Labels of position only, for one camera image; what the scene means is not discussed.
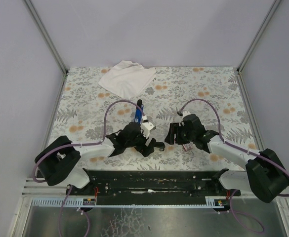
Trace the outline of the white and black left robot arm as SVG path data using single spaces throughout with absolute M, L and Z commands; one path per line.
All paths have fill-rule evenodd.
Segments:
M 90 183 L 90 177 L 76 167 L 79 161 L 118 156 L 127 148 L 135 148 L 143 157 L 148 157 L 155 148 L 163 151 L 165 144 L 149 137 L 154 129 L 147 120 L 142 124 L 130 122 L 124 129 L 106 135 L 101 142 L 85 144 L 74 144 L 67 136 L 60 136 L 35 158 L 34 170 L 41 173 L 49 186 L 64 183 L 82 189 Z

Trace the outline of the blue stapler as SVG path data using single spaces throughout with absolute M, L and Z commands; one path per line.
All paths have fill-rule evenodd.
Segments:
M 140 124 L 142 120 L 142 110 L 144 108 L 143 102 L 141 99 L 137 100 L 137 107 L 134 117 L 134 122 Z

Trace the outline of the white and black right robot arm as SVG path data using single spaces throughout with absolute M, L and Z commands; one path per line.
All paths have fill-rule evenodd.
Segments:
M 270 203 L 289 186 L 289 175 L 271 149 L 251 151 L 224 140 L 217 131 L 207 130 L 195 114 L 169 125 L 165 142 L 173 145 L 192 143 L 197 149 L 226 158 L 242 171 L 225 169 L 219 173 L 219 183 L 227 190 L 252 192 L 259 200 Z

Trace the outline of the red and white staple box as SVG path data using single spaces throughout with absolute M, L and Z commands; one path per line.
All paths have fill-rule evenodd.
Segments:
M 184 151 L 186 152 L 193 148 L 190 144 L 183 144 L 182 146 L 183 146 Z

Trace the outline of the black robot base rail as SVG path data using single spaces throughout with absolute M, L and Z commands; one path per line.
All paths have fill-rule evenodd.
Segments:
M 86 172 L 90 183 L 69 195 L 95 197 L 100 204 L 205 204 L 206 198 L 226 203 L 233 192 L 219 183 L 220 171 Z

